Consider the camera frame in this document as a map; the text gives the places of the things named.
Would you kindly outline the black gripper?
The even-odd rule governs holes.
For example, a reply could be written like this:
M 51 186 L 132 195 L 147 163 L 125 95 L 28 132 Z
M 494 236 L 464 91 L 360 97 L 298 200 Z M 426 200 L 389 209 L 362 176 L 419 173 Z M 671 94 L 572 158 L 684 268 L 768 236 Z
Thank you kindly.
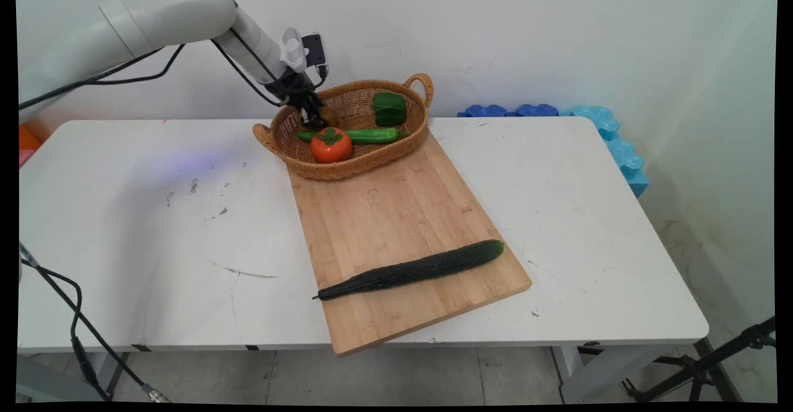
M 300 109 L 300 130 L 317 131 L 330 126 L 330 110 L 317 95 L 317 88 L 325 82 L 325 71 L 318 70 L 320 82 L 314 84 L 308 74 L 286 71 L 280 79 L 266 85 L 266 91 L 274 97 L 269 103 L 283 107 L 290 105 Z

